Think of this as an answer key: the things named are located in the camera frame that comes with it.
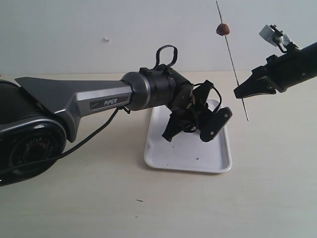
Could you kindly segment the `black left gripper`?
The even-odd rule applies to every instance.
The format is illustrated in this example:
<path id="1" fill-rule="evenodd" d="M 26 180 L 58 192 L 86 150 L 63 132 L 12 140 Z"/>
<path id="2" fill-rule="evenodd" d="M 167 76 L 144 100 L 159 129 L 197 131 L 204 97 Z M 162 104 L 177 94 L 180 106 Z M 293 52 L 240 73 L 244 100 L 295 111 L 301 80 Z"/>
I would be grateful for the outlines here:
<path id="1" fill-rule="evenodd" d="M 171 114 L 162 137 L 171 142 L 180 132 L 194 133 L 199 131 L 203 142 L 215 139 L 232 117 L 229 107 L 220 109 L 218 104 L 213 110 L 207 103 L 210 92 L 220 92 L 208 80 L 196 85 L 187 83 L 181 85 L 176 96 L 168 103 Z"/>

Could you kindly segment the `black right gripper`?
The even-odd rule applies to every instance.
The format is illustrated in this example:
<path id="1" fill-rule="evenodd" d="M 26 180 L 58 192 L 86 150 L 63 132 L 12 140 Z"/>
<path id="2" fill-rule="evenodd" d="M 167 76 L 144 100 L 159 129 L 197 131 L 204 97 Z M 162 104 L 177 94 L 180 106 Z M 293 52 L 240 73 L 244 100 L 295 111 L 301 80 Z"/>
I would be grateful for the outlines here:
<path id="1" fill-rule="evenodd" d="M 299 48 L 295 43 L 286 46 L 281 56 L 271 55 L 267 63 L 256 70 L 233 92 L 237 99 L 259 95 L 274 95 L 317 76 L 317 44 Z"/>

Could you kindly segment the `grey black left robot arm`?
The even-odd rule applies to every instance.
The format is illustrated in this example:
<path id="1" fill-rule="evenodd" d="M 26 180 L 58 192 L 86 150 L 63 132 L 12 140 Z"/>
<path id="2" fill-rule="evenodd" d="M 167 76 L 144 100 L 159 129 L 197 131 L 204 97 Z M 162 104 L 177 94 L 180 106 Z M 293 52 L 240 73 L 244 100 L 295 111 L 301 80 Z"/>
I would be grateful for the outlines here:
<path id="1" fill-rule="evenodd" d="M 213 140 L 232 117 L 228 107 L 210 109 L 215 86 L 193 84 L 168 65 L 142 67 L 120 80 L 56 80 L 20 77 L 0 82 L 0 183 L 34 178 L 68 156 L 83 117 L 113 110 L 127 113 L 165 106 L 169 120 L 162 134 L 171 141 L 198 131 Z"/>

